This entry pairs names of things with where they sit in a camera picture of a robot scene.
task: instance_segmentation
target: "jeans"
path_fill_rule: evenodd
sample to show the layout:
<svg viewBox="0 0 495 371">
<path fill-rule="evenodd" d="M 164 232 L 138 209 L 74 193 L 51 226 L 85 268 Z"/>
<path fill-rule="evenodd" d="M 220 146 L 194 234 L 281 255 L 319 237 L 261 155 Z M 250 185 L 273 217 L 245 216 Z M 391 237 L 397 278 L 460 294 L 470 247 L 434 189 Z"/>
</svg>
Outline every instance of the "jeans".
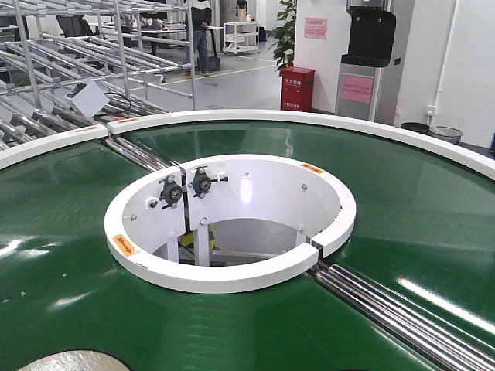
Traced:
<svg viewBox="0 0 495 371">
<path fill-rule="evenodd" d="M 200 71 L 208 72 L 208 42 L 207 31 L 202 29 L 200 31 L 193 31 L 193 50 L 198 49 L 200 55 Z M 189 47 L 186 47 L 186 63 L 191 63 L 191 55 L 189 54 Z"/>
</svg>

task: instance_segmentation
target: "orange warning label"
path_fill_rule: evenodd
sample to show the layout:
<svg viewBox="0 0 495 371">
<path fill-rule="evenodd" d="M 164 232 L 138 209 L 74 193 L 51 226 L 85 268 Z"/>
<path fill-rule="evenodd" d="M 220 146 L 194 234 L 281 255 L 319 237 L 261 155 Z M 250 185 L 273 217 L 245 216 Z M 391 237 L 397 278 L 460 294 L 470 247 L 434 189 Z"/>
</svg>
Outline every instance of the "orange warning label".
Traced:
<svg viewBox="0 0 495 371">
<path fill-rule="evenodd" d="M 124 123 L 126 123 L 126 122 L 133 122 L 133 121 L 137 121 L 137 120 L 138 120 L 137 118 L 128 118 L 128 119 L 126 119 L 126 120 L 119 120 L 118 122 L 119 122 L 120 124 L 124 124 Z"/>
<path fill-rule="evenodd" d="M 320 168 L 317 168 L 316 166 L 310 165 L 310 164 L 302 164 L 301 165 L 303 168 L 307 168 L 308 170 L 311 170 L 312 172 L 317 172 L 318 174 L 321 174 L 322 172 L 325 172 L 325 170 L 322 170 Z"/>
<path fill-rule="evenodd" d="M 130 243 L 129 240 L 124 236 L 122 236 L 121 234 L 114 236 L 114 241 L 118 245 L 118 247 L 122 250 L 122 252 L 126 257 L 136 254 L 135 247 L 132 246 L 132 243 Z"/>
<path fill-rule="evenodd" d="M 94 130 L 94 129 L 98 129 L 98 126 L 96 126 L 96 125 L 88 126 L 87 128 L 77 129 L 75 132 L 76 133 L 82 133 L 83 131 L 89 131 L 89 130 Z"/>
</svg>

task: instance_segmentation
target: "white cart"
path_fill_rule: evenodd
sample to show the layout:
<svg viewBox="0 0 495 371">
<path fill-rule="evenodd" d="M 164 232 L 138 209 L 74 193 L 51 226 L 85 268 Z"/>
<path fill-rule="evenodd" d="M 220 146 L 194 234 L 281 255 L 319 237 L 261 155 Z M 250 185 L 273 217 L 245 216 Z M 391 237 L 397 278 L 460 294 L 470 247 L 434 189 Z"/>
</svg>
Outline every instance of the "white cart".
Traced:
<svg viewBox="0 0 495 371">
<path fill-rule="evenodd" d="M 224 53 L 259 51 L 257 22 L 227 22 L 224 24 Z"/>
</svg>

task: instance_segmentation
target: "cable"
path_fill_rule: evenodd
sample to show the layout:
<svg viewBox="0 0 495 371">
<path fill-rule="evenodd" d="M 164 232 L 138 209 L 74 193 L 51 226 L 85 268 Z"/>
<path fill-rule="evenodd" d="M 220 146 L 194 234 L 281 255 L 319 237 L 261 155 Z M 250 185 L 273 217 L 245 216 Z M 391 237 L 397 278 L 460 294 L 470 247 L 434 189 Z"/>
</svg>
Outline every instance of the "cable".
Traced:
<svg viewBox="0 0 495 371">
<path fill-rule="evenodd" d="M 132 101 L 129 98 L 127 98 L 124 94 L 114 93 L 113 91 L 109 91 L 109 92 L 105 93 L 105 95 L 117 95 L 118 97 L 124 98 L 129 103 L 129 107 L 124 108 L 123 110 L 120 110 L 118 112 L 113 112 L 112 113 L 113 115 L 123 114 L 125 112 L 128 112 L 131 109 L 131 107 L 132 107 Z M 103 117 L 103 116 L 108 116 L 108 115 L 109 114 L 96 114 L 93 117 L 96 118 L 96 117 Z"/>
</svg>

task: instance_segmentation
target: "person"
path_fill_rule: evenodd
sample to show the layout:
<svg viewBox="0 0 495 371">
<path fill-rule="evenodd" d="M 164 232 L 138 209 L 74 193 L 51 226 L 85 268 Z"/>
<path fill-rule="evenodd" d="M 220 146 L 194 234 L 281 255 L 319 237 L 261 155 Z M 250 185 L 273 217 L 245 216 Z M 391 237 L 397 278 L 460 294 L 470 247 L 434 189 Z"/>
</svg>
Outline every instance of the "person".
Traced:
<svg viewBox="0 0 495 371">
<path fill-rule="evenodd" d="M 208 76 L 208 42 L 207 28 L 211 23 L 211 6 L 209 0 L 190 0 L 193 20 L 193 50 L 198 49 L 199 68 L 203 76 Z M 189 47 L 186 46 L 186 63 L 191 63 Z M 186 70 L 183 77 L 191 77 L 191 70 Z"/>
<path fill-rule="evenodd" d="M 121 23 L 122 33 L 131 33 L 131 31 L 136 28 L 137 20 L 133 15 L 121 13 Z M 132 48 L 134 46 L 130 37 L 123 36 L 123 41 L 124 46 L 127 48 Z"/>
<path fill-rule="evenodd" d="M 248 1 L 237 0 L 235 5 L 235 15 L 239 18 L 240 22 L 246 22 L 248 20 Z"/>
</svg>

